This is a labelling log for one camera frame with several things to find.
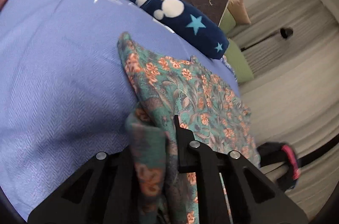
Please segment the teal floral patterned garment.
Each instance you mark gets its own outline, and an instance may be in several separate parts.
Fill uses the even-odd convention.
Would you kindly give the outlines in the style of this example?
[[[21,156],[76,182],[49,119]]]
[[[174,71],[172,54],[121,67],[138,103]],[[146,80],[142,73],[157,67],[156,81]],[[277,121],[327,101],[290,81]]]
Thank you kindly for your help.
[[[139,220],[198,223],[196,176],[178,172],[174,118],[212,150],[237,150],[259,166],[250,109],[195,56],[181,60],[157,54],[126,32],[118,40],[118,53],[137,96],[125,129],[141,190]]]

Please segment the blue bed sheet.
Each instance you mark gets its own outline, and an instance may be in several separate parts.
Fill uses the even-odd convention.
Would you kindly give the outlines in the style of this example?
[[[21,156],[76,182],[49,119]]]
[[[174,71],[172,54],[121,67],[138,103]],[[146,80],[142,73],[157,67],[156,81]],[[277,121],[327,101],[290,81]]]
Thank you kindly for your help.
[[[177,59],[233,74],[128,0],[8,0],[1,10],[1,189],[30,212],[97,152],[129,143],[136,104],[117,51],[123,32]]]

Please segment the green cushion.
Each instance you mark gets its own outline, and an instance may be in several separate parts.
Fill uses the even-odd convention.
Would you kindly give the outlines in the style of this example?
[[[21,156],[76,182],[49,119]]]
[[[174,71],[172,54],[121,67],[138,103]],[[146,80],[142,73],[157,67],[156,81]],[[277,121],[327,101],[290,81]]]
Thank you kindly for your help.
[[[226,60],[226,65],[232,68],[238,83],[246,83],[254,79],[254,74],[244,54],[231,39],[229,39],[229,46],[224,54],[224,59]]]
[[[223,17],[220,20],[219,27],[224,34],[229,33],[236,27],[236,21],[228,9],[225,10]]]

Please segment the beige curtain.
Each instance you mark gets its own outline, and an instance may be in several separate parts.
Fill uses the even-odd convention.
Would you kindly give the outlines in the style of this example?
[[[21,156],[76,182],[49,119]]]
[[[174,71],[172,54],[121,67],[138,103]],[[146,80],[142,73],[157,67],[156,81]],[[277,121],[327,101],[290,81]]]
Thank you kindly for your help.
[[[320,0],[261,0],[230,33],[254,79],[242,83],[257,144],[291,144],[302,159],[288,196],[315,218],[338,183],[338,22]]]

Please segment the navy star fleece blanket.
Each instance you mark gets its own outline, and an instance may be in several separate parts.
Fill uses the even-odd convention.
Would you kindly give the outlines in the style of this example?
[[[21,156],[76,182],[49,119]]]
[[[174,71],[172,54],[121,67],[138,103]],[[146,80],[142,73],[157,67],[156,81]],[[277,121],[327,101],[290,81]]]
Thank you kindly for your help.
[[[211,59],[221,59],[229,46],[223,31],[183,0],[129,0]]]

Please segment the tan pillow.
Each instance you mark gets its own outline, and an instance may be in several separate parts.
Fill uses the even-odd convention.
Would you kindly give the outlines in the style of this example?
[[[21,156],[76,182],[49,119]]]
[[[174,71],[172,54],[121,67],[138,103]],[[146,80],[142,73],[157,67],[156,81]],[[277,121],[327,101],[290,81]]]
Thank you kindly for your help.
[[[251,24],[243,0],[230,0],[228,3],[228,10],[233,16],[237,25]]]

